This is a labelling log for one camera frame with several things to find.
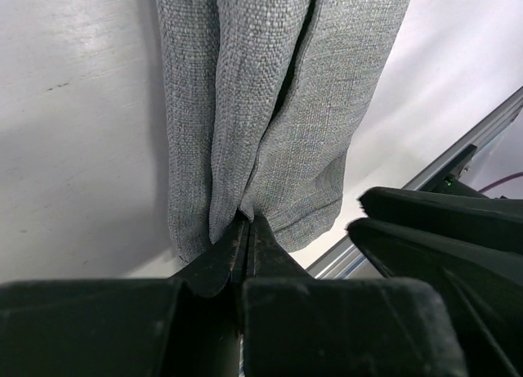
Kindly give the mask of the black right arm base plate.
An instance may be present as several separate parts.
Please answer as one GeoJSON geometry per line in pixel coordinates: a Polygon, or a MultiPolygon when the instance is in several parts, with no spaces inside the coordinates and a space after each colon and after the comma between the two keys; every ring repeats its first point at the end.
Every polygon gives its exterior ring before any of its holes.
{"type": "Polygon", "coordinates": [[[441,170],[439,170],[420,191],[443,195],[485,198],[485,195],[459,181],[463,171],[476,153],[477,147],[470,144],[455,155],[441,170]]]}

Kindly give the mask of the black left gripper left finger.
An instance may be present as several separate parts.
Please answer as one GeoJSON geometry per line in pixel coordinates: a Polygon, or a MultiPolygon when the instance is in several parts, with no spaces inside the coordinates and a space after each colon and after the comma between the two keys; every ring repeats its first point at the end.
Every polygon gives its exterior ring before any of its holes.
{"type": "Polygon", "coordinates": [[[168,278],[2,285],[2,375],[236,376],[248,230],[233,221],[168,278]]]}

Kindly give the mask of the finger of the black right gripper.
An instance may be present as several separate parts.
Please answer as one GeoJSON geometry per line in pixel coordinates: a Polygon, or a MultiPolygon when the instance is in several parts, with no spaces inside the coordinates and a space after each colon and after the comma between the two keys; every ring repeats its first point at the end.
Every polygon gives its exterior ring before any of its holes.
{"type": "Polygon", "coordinates": [[[499,251],[522,251],[522,201],[374,187],[360,197],[369,218],[499,251]]]}
{"type": "Polygon", "coordinates": [[[371,218],[347,228],[385,277],[424,281],[443,298],[471,376],[522,374],[522,287],[442,251],[457,241],[371,218]]]}

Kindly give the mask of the grey cloth napkin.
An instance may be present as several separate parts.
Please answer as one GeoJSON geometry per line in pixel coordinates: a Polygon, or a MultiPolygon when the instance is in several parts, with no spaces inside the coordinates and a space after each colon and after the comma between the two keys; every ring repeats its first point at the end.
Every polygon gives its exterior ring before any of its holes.
{"type": "Polygon", "coordinates": [[[410,0],[156,0],[168,227],[186,266],[237,213],[288,252],[328,231],[410,0]]]}

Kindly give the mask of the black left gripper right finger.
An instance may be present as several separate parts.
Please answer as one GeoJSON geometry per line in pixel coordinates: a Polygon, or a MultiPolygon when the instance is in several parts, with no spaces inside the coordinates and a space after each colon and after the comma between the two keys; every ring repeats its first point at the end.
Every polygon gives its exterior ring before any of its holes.
{"type": "Polygon", "coordinates": [[[463,376],[441,296],[408,279],[316,280],[249,229],[242,288],[248,376],[463,376]]]}

